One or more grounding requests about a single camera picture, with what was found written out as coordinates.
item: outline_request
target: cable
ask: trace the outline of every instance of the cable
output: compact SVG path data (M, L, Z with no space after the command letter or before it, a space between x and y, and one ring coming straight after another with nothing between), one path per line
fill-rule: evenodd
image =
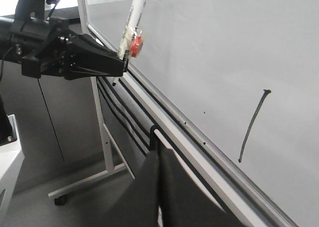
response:
M57 1L56 1L54 7L51 9L51 11L49 12L48 17L46 18L47 20L50 19L50 17L52 16L52 14L53 14L53 12L54 12L56 6L59 4L59 2L60 2L60 0L57 0Z
M6 53L5 53L5 54L3 55L3 57L2 57L1 68L0 68L0 82L1 82L1 80L2 80L3 66L4 66L5 57L6 57L6 56L11 52L11 50L12 50L13 48L15 48L15 47L16 47L16 45L10 47L10 49L9 49L8 51L6 51Z

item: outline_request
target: screw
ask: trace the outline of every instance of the screw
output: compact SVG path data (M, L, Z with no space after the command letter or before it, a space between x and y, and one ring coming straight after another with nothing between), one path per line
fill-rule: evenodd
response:
M22 55L22 47L21 47L21 44L18 44L16 46L16 50L15 50L16 54L21 56Z
M65 37L64 36L59 36L59 39L60 39L61 42L64 42Z

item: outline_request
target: whiteboard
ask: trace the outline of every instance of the whiteboard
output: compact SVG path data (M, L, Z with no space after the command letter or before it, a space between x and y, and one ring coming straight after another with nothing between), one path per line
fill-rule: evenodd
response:
M86 4L118 47L131 0ZM148 0L141 27L134 66L298 225L317 226L318 0Z

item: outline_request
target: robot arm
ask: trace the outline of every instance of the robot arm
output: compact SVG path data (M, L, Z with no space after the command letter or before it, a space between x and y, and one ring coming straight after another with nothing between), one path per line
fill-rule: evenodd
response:
M62 18L44 18L44 0L19 0L14 20L0 18L0 57L21 64L22 75L122 76L127 61L87 34L76 34Z

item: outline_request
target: white marker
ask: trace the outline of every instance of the white marker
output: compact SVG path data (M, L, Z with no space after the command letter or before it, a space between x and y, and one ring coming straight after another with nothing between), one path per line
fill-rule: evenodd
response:
M118 51L118 58L121 60L129 59L130 44L134 35L134 32L138 30L140 20L142 17L143 9L147 0L133 0L131 10L123 31L120 48ZM116 85L119 77L113 78L113 86Z

